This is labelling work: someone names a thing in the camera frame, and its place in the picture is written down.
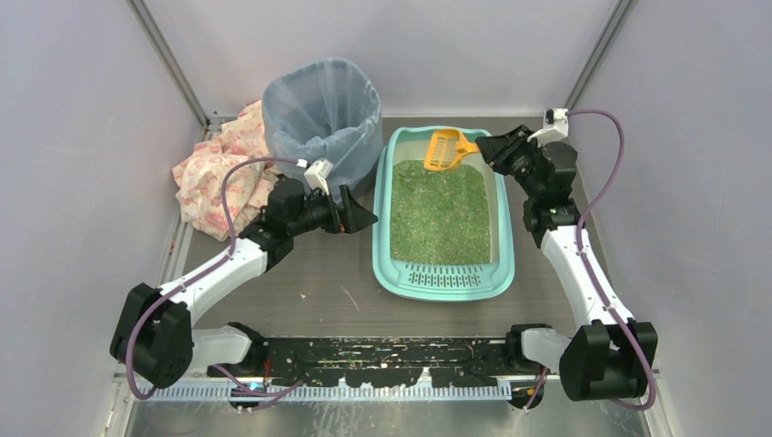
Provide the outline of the orange litter scoop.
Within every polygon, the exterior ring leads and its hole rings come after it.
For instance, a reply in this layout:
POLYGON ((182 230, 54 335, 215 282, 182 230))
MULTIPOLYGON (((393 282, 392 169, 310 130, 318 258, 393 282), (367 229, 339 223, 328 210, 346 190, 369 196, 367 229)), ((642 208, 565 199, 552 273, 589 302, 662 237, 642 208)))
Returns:
POLYGON ((423 160, 429 171, 448 171, 457 168, 471 154, 480 149, 458 128, 435 130, 423 160))

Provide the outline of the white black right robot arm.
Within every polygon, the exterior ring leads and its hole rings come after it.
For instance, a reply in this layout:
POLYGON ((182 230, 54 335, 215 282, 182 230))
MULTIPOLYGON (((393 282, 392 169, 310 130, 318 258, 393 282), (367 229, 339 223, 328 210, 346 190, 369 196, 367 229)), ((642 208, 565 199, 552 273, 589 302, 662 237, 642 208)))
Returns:
POLYGON ((520 126, 474 141, 483 161, 526 194, 524 225, 554 268, 574 315, 572 337, 541 325, 517 329, 520 354, 557 373, 572 401, 648 409, 656 399, 657 332, 652 323, 635 319, 600 269, 586 215, 572 197, 576 151, 561 141, 540 146, 530 135, 520 126))

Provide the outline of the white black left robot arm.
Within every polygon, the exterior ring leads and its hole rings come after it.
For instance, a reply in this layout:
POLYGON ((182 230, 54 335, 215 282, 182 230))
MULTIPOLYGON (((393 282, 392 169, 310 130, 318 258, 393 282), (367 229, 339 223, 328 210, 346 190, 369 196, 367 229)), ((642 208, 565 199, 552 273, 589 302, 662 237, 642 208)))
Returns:
POLYGON ((266 273, 294 248, 295 237, 316 229, 355 234, 377 223, 347 186, 334 200, 310 193, 296 179, 281 180, 258 217, 232 246, 187 275, 158 287, 140 283, 127 295, 109 352, 154 389, 174 385, 187 372, 255 375, 267 363, 265 339, 240 322, 197 328, 198 320, 236 288, 266 273))

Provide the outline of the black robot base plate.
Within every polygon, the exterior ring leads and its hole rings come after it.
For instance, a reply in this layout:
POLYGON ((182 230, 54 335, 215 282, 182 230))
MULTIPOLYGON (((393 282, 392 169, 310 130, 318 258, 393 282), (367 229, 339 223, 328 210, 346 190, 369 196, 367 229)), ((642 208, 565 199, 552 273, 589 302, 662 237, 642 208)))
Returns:
POLYGON ((230 372, 243 381, 259 378, 278 386, 411 387, 423 374, 433 388, 489 387, 514 376, 539 378, 545 368, 526 359, 512 334, 488 337, 271 337, 258 355, 209 377, 230 372))

